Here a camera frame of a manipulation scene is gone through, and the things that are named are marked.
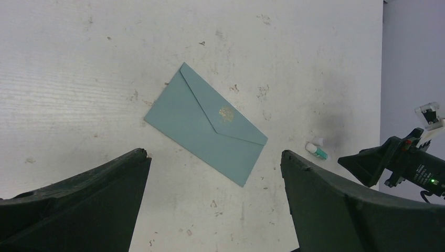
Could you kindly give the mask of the green white glue stick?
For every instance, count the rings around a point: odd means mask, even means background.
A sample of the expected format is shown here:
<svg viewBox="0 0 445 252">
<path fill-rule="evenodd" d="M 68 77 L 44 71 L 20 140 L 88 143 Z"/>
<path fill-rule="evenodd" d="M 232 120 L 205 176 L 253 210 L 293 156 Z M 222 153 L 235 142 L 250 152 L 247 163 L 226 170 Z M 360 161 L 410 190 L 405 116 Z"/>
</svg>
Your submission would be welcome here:
<svg viewBox="0 0 445 252">
<path fill-rule="evenodd" d="M 321 160 L 327 160 L 329 158 L 328 154 L 326 152 L 324 152 L 320 147 L 318 147 L 317 145 L 314 145 L 310 142 L 308 142 L 305 145 L 305 149 L 312 154 L 313 156 L 316 156 L 317 158 L 321 159 Z"/>
</svg>

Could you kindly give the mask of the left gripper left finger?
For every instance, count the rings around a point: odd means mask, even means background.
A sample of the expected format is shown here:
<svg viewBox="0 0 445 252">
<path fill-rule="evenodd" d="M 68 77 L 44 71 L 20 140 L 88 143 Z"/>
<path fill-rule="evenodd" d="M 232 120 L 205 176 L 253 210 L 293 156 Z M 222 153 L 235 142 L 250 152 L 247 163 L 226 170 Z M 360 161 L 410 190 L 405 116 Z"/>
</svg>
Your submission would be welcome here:
<svg viewBox="0 0 445 252">
<path fill-rule="evenodd" d="M 134 149 L 1 200 L 1 251 L 128 251 L 151 158 Z"/>
</svg>

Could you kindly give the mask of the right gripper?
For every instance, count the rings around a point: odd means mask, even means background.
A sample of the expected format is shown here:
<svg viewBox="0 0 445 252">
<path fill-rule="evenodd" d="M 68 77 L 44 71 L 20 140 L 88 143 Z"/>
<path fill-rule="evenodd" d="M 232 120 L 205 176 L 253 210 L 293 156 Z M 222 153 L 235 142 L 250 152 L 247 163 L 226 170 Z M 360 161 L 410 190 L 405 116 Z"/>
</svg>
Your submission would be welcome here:
<svg viewBox="0 0 445 252">
<path fill-rule="evenodd" d="M 422 188 L 422 198 L 444 197 L 444 160 L 427 153 L 431 141 L 421 143 L 423 135 L 424 129 L 415 128 L 404 138 L 392 136 L 337 162 L 367 187 L 376 185 L 387 169 L 391 175 L 384 184 L 390 188 L 409 181 Z"/>
</svg>

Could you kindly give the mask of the white glue stick cap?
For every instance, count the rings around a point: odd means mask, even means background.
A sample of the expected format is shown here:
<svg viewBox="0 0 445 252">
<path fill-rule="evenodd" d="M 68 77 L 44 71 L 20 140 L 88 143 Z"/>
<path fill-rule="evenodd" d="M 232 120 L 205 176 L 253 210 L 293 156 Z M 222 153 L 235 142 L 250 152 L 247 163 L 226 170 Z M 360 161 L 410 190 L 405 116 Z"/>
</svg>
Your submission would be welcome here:
<svg viewBox="0 0 445 252">
<path fill-rule="evenodd" d="M 311 143 L 323 147 L 324 146 L 324 139 L 322 137 L 314 136 L 311 140 Z"/>
</svg>

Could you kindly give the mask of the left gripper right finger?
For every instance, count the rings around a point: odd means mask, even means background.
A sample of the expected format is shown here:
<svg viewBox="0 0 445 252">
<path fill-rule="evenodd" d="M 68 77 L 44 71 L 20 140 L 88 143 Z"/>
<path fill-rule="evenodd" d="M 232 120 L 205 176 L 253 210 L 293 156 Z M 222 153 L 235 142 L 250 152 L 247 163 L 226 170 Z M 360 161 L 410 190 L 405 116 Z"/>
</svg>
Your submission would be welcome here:
<svg viewBox="0 0 445 252">
<path fill-rule="evenodd" d="M 299 251 L 444 251 L 444 206 L 388 195 L 285 150 Z"/>
</svg>

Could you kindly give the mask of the teal envelope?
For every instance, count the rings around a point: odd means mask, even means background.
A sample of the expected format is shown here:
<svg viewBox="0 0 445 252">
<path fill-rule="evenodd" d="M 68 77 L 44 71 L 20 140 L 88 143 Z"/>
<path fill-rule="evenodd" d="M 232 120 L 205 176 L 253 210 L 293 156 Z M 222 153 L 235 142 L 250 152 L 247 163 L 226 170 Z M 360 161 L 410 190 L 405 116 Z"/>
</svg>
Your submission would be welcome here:
<svg viewBox="0 0 445 252">
<path fill-rule="evenodd" d="M 187 63 L 144 120 L 241 187 L 268 140 Z"/>
</svg>

